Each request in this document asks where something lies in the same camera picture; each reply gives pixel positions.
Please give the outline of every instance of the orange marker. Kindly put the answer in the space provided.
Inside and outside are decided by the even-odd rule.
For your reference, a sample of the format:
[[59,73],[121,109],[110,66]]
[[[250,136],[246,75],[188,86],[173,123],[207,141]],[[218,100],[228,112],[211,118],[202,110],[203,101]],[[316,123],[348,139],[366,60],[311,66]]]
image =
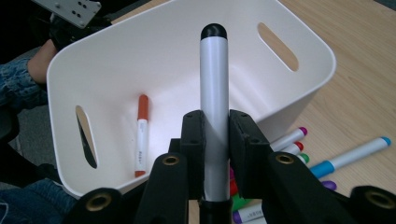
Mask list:
[[146,173],[146,160],[149,147],[149,98],[142,94],[139,97],[137,111],[137,144],[134,176],[139,177]]

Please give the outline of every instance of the blue sleeve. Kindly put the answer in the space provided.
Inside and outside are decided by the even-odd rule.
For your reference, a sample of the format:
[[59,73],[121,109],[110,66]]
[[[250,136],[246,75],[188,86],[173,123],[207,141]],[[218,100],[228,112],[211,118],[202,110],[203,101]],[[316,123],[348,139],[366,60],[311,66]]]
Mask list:
[[0,105],[8,105],[20,112],[48,103],[42,90],[27,71],[28,58],[0,64]]

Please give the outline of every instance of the wooden table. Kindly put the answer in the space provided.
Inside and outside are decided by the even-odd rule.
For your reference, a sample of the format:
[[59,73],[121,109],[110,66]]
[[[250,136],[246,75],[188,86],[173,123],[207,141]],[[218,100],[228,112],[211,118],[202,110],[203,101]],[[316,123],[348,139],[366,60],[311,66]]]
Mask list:
[[[153,0],[119,20],[161,2]],[[308,130],[302,141],[308,166],[385,135],[392,146],[321,179],[334,181],[346,196],[362,185],[396,193],[396,12],[373,0],[281,2],[337,59],[333,79],[290,127]],[[190,202],[190,223],[199,223],[198,216],[197,203]]]

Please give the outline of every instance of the person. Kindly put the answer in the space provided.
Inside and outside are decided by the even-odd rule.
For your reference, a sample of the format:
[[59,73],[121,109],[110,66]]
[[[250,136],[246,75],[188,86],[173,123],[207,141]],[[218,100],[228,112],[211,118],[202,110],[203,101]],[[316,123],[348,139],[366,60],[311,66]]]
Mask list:
[[[49,39],[31,58],[0,64],[0,106],[20,112],[48,103],[47,70],[57,49]],[[44,178],[37,167],[7,143],[0,146],[0,223],[62,223],[77,200],[62,185]]]

